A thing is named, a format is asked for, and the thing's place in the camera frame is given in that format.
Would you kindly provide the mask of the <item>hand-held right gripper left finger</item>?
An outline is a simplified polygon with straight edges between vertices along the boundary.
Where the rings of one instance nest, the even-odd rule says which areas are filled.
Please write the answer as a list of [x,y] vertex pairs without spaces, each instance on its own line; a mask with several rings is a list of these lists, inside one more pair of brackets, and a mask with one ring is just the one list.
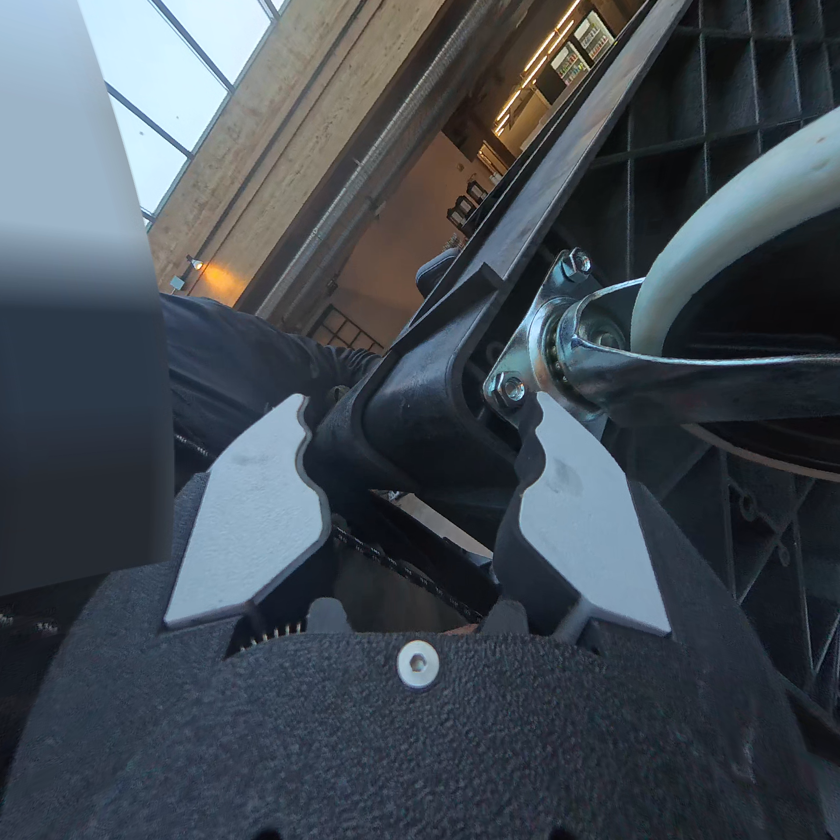
[[303,466],[308,402],[290,395],[210,468],[164,614],[168,629],[245,614],[326,542],[329,502]]

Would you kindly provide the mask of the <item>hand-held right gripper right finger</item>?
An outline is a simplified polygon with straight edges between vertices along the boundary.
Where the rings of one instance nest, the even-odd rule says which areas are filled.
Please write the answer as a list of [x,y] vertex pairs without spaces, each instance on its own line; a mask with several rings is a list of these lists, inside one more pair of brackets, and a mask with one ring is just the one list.
[[666,637],[671,625],[628,480],[551,396],[521,410],[518,484],[493,569],[540,635],[578,638],[600,620]]

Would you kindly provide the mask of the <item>white caster wheel metal fork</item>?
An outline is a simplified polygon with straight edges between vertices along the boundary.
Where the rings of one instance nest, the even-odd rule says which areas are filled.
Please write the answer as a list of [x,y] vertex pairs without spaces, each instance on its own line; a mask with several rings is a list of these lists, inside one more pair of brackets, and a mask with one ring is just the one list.
[[838,111],[713,194],[646,277],[590,284],[560,252],[482,385],[514,427],[543,392],[582,424],[681,426],[838,481]]

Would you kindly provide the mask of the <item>person's black clothing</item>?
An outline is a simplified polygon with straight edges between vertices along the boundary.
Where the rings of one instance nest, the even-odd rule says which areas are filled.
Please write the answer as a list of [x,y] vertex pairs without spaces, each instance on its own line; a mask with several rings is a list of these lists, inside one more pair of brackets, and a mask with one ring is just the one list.
[[311,430],[381,362],[324,346],[208,298],[160,294],[171,384],[175,494],[289,396],[308,399]]

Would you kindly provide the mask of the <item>glass skylight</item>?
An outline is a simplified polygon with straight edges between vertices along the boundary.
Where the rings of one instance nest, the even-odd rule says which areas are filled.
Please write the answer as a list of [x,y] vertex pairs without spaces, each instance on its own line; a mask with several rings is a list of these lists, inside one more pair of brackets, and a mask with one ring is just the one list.
[[150,229],[282,1],[79,1]]

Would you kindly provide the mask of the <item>glass door drink fridge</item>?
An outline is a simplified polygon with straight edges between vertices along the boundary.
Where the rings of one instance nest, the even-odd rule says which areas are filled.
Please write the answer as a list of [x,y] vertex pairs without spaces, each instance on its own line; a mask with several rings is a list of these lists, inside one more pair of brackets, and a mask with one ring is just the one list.
[[582,55],[592,66],[615,42],[612,31],[603,18],[592,10],[582,18],[574,31],[574,39],[582,50]]
[[552,57],[550,66],[562,83],[571,87],[578,77],[587,74],[591,67],[572,41],[567,41]]

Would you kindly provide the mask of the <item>ceiling light strip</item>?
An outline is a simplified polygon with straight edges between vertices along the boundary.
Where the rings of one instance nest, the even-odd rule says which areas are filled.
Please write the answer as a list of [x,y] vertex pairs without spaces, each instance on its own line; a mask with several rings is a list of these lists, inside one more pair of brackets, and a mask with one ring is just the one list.
[[529,103],[536,89],[539,74],[550,66],[551,61],[571,36],[573,24],[580,21],[582,5],[582,1],[570,3],[556,25],[549,31],[549,35],[523,68],[519,81],[512,89],[508,100],[499,111],[492,126],[492,133],[496,139],[501,140],[502,135],[511,130],[511,126],[515,124],[519,114]]

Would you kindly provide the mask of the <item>grey ceiling duct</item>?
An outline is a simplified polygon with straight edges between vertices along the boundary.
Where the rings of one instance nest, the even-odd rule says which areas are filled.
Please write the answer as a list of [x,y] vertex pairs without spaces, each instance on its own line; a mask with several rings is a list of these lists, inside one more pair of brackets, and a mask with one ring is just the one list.
[[497,2],[469,6],[259,305],[251,307],[254,314],[271,319],[288,312],[313,285],[341,271],[343,258],[386,201],[392,181],[445,120],[476,63],[469,56],[473,42],[496,10]]

